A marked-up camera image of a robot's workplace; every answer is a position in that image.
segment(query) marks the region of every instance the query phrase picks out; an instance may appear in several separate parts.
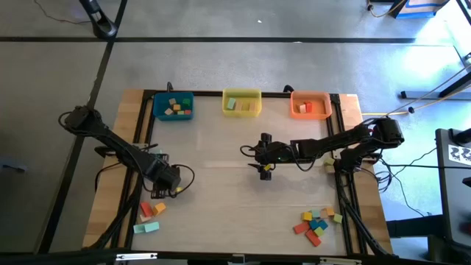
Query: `orange tray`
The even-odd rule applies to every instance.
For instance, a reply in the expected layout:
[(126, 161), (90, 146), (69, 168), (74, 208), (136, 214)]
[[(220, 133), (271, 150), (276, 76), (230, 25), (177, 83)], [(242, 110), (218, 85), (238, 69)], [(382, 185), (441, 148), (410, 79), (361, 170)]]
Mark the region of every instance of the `orange tray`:
[[(297, 104), (310, 102), (312, 112), (300, 113)], [(326, 119), (332, 115), (330, 95), (325, 92), (316, 91), (293, 91), (289, 100), (291, 117), (294, 119)]]

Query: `gray floor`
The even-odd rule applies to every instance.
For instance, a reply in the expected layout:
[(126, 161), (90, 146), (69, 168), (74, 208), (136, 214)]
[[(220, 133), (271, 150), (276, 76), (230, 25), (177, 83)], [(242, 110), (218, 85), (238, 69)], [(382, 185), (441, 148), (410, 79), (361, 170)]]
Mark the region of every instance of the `gray floor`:
[[(50, 15), (87, 19), (79, 4), (39, 0)], [(100, 1), (114, 19), (118, 0)], [(89, 25), (43, 17), (32, 0), (0, 0), (0, 36), (93, 36)], [(456, 3), (432, 19), (373, 18), (364, 2), (348, 1), (129, 1), (119, 35), (265, 36), (315, 38), (419, 38), (415, 44), (345, 43), (117, 43), (96, 103), (113, 124), (126, 88), (221, 90), (229, 87), (280, 91), (356, 93), (361, 108), (387, 112), (405, 102), (402, 90), (428, 91), (463, 67), (457, 53)], [(378, 6), (377, 13), (387, 10)], [(57, 116), (84, 104), (105, 48), (104, 43), (0, 43), (0, 157), (19, 160), (26, 174), (0, 174), (0, 251), (35, 248), (52, 197), (59, 185), (73, 137), (57, 125)], [(406, 142), (385, 151), (390, 163), (407, 163), (434, 146), (437, 128), (471, 127), (468, 102), (443, 102), (414, 115), (396, 117)], [(52, 250), (78, 250), (93, 202), (93, 178), (102, 160), (95, 140), (83, 147)], [(436, 164), (435, 154), (420, 161)], [(406, 169), (409, 204), (423, 213), (440, 213), (438, 174)], [(394, 182), (381, 195), (386, 219), (416, 217)], [(420, 258), (423, 240), (394, 240), (396, 253)]]

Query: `orange block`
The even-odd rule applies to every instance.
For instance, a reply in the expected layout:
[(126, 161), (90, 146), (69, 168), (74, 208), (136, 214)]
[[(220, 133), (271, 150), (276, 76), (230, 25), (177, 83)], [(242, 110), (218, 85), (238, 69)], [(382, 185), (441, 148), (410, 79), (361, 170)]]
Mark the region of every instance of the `orange block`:
[(327, 212), (327, 215), (328, 216), (333, 216), (334, 214), (336, 214), (334, 211), (333, 211), (333, 208), (332, 207), (327, 207), (325, 209), (325, 211)]
[(314, 235), (314, 232), (311, 229), (306, 232), (306, 237), (315, 247), (322, 243), (321, 240), (316, 235)]
[(161, 214), (165, 209), (166, 209), (166, 206), (165, 204), (163, 204), (163, 202), (157, 204), (156, 206), (154, 206), (154, 215), (157, 216)]
[(309, 223), (307, 223), (307, 222), (302, 222), (302, 223), (300, 223), (299, 225), (293, 227), (293, 229), (294, 229), (294, 233), (299, 234), (299, 233), (302, 233), (302, 232), (304, 232), (304, 231), (306, 231), (306, 230), (309, 230), (310, 227), (309, 227)]

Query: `cable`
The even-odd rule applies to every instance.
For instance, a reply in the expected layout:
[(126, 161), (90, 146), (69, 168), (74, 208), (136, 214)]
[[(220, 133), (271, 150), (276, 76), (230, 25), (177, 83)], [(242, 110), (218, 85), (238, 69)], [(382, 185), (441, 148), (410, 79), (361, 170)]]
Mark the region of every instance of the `cable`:
[[(409, 102), (409, 103), (407, 103), (407, 104), (405, 104), (405, 105), (403, 105), (403, 106), (401, 106), (401, 107), (399, 107), (399, 108), (397, 108), (397, 109), (395, 109), (395, 110), (393, 110), (393, 111), (391, 111), (391, 112), (389, 112), (389, 113), (362, 113), (361, 115), (365, 115), (365, 116), (391, 116), (391, 115), (403, 115), (403, 114), (408, 114), (408, 113), (409, 113), (408, 111), (402, 111), (402, 112), (398, 112), (398, 113), (397, 113), (396, 111), (398, 111), (398, 110), (400, 110), (400, 109), (402, 109), (402, 108), (404, 108), (404, 107), (407, 107), (407, 106), (409, 106), (410, 104), (413, 104), (413, 103), (415, 103), (415, 102), (418, 102), (419, 100), (421, 100), (421, 99), (425, 98), (426, 96), (430, 95), (430, 94), (433, 93), (435, 90), (441, 88), (444, 84), (446, 84), (447, 82), (449, 82), (451, 79), (453, 79), (454, 77), (456, 77), (458, 74), (460, 74), (462, 71), (468, 69), (469, 67), (471, 67), (471, 65), (464, 67), (462, 70), (458, 71), (458, 72), (457, 72), (456, 74), (454, 74), (452, 77), (448, 78), (448, 79), (445, 80), (443, 83), (441, 83), (439, 86), (437, 86), (436, 88), (434, 88), (432, 91), (427, 92), (426, 94), (424, 94), (424, 95), (421, 96), (420, 98), (415, 99), (415, 100), (413, 100), (413, 101), (411, 101), (411, 102)], [(436, 104), (436, 103), (438, 103), (438, 102), (441, 102), (441, 101), (443, 101), (443, 100), (446, 100), (446, 99), (450, 98), (451, 96), (455, 96), (457, 93), (460, 93), (460, 92), (464, 91), (465, 89), (467, 89), (467, 88), (469, 88), (469, 87), (471, 87), (471, 85), (466, 86), (465, 88), (461, 89), (460, 91), (456, 91), (455, 93), (452, 93), (452, 94), (450, 94), (450, 95), (446, 95), (446, 96), (444, 96), (444, 97), (441, 98), (441, 99), (437, 99), (435, 102), (430, 102), (430, 103), (427, 103), (427, 104), (425, 104), (425, 105), (416, 107), (415, 110), (419, 110), (419, 109), (421, 109), (421, 108), (428, 107), (428, 106), (431, 106), (431, 105)]]
[(406, 2), (406, 0), (402, 0), (399, 4), (397, 4), (395, 7), (391, 8), (388, 12), (382, 14), (382, 15), (376, 15), (374, 12), (373, 12), (373, 8), (375, 6), (373, 6), (371, 4), (371, 1), (368, 0), (368, 11), (375, 17), (375, 18), (380, 18), (380, 17), (383, 17), (385, 15), (388, 15), (388, 14), (391, 14), (394, 10), (396, 10), (399, 6), (401, 6), (402, 4), (404, 4), (404, 2)]
[(39, 8), (41, 9), (41, 11), (43, 11), (43, 14), (47, 17), (47, 18), (50, 18), (52, 20), (55, 20), (55, 21), (58, 21), (58, 22), (67, 22), (67, 23), (70, 23), (70, 24), (74, 24), (74, 25), (80, 25), (80, 24), (84, 24), (84, 23), (90, 23), (91, 21), (79, 21), (79, 22), (74, 22), (74, 21), (69, 21), (67, 19), (59, 19), (59, 18), (55, 18), (55, 17), (52, 17), (50, 15), (48, 15), (48, 13), (44, 10), (43, 6), (41, 4), (39, 4), (38, 0), (33, 0), (35, 4), (37, 4), (39, 6)]

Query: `blue bin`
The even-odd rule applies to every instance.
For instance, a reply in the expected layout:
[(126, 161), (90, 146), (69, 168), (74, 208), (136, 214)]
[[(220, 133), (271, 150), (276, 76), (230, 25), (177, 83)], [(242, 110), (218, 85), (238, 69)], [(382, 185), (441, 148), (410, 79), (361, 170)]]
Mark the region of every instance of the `blue bin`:
[[(170, 99), (175, 99), (177, 104), (182, 105), (182, 110), (191, 110), (190, 115), (166, 115), (165, 111), (170, 108)], [(183, 99), (190, 99), (190, 107), (183, 106)], [(192, 92), (169, 92), (157, 93), (154, 97), (154, 116), (161, 121), (183, 121), (193, 118), (194, 114), (194, 95)]]

